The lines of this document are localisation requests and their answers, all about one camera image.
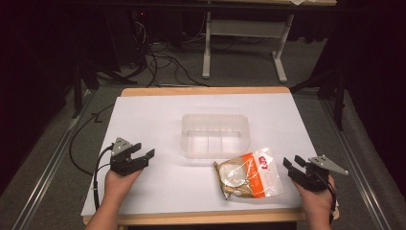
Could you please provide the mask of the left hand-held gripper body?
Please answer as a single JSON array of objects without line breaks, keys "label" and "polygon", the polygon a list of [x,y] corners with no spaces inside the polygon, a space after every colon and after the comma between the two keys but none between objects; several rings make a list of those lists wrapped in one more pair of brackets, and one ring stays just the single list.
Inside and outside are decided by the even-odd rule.
[{"label": "left hand-held gripper body", "polygon": [[142,159],[142,156],[137,158],[132,157],[133,153],[129,152],[131,146],[133,144],[121,137],[116,139],[110,157],[111,171],[126,176],[148,166],[149,160]]}]

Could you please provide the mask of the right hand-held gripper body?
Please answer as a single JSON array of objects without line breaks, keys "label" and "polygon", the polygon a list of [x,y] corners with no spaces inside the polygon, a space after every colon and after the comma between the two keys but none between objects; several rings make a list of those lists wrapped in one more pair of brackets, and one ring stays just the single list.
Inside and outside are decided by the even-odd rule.
[{"label": "right hand-held gripper body", "polygon": [[288,171],[288,176],[297,184],[310,192],[321,192],[327,189],[330,172],[348,175],[349,172],[328,159],[326,156],[310,157],[305,172],[296,168],[295,172]]}]

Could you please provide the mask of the clear bag of bread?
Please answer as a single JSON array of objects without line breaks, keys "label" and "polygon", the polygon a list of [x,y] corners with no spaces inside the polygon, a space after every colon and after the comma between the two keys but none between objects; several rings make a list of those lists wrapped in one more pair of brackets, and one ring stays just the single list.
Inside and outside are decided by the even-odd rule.
[{"label": "clear bag of bread", "polygon": [[245,153],[220,164],[214,162],[221,192],[226,199],[264,198],[284,193],[275,157],[269,148]]}]

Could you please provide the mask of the clear plastic container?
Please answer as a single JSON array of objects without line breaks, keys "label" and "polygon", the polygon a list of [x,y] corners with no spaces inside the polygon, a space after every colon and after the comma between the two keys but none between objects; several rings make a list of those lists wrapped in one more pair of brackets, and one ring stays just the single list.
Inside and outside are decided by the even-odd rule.
[{"label": "clear plastic container", "polygon": [[248,118],[236,114],[187,114],[182,118],[181,148],[190,159],[227,159],[250,147]]}]

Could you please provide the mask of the person's left hand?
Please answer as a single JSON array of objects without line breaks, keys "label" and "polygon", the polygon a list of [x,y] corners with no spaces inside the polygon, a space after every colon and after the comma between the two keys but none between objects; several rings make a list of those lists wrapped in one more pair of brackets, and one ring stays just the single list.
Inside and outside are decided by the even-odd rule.
[{"label": "person's left hand", "polygon": [[104,197],[101,205],[103,207],[119,209],[131,190],[136,179],[142,171],[122,176],[115,172],[109,171],[106,174],[104,182]]}]

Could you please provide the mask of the person's right hand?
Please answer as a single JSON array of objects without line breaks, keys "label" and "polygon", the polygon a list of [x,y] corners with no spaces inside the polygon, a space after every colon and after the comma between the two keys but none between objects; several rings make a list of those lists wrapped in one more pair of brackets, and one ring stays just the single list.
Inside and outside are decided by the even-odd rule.
[{"label": "person's right hand", "polygon": [[305,219],[329,220],[330,208],[333,204],[333,199],[330,192],[322,191],[320,193],[313,193],[306,190],[296,182],[293,182],[293,184],[302,198]]}]

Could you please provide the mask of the white sheet table cover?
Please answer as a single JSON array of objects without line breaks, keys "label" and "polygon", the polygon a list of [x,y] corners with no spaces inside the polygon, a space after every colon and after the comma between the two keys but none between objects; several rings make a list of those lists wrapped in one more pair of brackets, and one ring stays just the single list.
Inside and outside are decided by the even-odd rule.
[{"label": "white sheet table cover", "polygon": [[[249,149],[270,149],[283,193],[265,198],[224,197],[212,161],[188,159],[181,149],[186,114],[246,116]],[[282,160],[316,153],[288,93],[120,97],[103,143],[109,146],[119,137],[155,152],[124,201],[124,215],[297,208],[301,199]]]}]

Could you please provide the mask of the black metal stand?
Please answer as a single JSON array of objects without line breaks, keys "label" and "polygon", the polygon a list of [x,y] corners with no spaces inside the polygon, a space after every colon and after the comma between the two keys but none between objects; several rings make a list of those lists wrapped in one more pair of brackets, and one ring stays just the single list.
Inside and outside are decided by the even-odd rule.
[{"label": "black metal stand", "polygon": [[88,90],[97,90],[100,84],[97,80],[96,71],[92,62],[81,58],[74,67],[73,89],[74,89],[74,118],[77,118],[83,108],[82,86],[85,85]]},{"label": "black metal stand", "polygon": [[345,77],[339,70],[327,70],[322,74],[313,75],[308,80],[300,82],[289,88],[291,93],[296,93],[308,87],[318,87],[318,98],[322,100],[334,99],[333,120],[335,125],[343,129],[343,108]]}]

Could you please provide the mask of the black computer tower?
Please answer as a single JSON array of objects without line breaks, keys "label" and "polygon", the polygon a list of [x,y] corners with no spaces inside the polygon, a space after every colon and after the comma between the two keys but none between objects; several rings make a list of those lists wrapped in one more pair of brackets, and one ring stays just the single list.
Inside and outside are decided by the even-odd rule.
[{"label": "black computer tower", "polygon": [[105,12],[119,68],[142,64],[147,52],[147,31],[135,11],[113,9]]}]

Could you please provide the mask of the metal floor rail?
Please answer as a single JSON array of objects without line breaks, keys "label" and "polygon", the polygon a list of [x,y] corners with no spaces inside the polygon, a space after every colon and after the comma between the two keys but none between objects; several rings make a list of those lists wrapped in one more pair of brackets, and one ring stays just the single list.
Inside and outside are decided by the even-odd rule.
[{"label": "metal floor rail", "polygon": [[83,112],[91,103],[94,96],[94,91],[86,90],[84,92],[82,97],[82,108],[75,113],[75,116],[71,119],[69,125],[64,130],[64,133],[58,142],[54,153],[48,161],[43,173],[37,180],[30,197],[28,198],[11,230],[27,230],[39,204],[47,193],[47,190],[55,177],[55,174],[65,155],[65,150],[67,149],[69,142],[72,140],[73,133],[83,115]]},{"label": "metal floor rail", "polygon": [[332,124],[335,133],[338,136],[340,144],[344,149],[345,158],[349,166],[349,171],[352,179],[354,180],[358,191],[368,209],[372,222],[377,228],[377,230],[392,230],[387,218],[385,217],[383,210],[377,200],[377,196],[372,189],[372,186],[367,181],[367,177],[362,172],[362,169],[355,157],[354,152],[350,147],[350,143],[347,137],[344,134],[344,131],[341,130],[336,124],[333,117],[333,109],[326,100],[321,100],[320,104],[327,114],[329,122]]}]

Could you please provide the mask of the white metal desk frame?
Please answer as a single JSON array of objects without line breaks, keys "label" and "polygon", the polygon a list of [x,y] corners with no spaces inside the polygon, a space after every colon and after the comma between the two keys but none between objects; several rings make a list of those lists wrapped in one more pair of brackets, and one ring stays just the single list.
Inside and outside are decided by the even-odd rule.
[{"label": "white metal desk frame", "polygon": [[287,83],[287,77],[282,65],[282,52],[290,33],[293,19],[293,14],[289,14],[283,22],[212,19],[212,15],[207,12],[202,78],[208,79],[211,74],[211,37],[213,35],[246,36],[276,38],[280,42],[279,48],[272,51],[271,55],[279,82]]}]

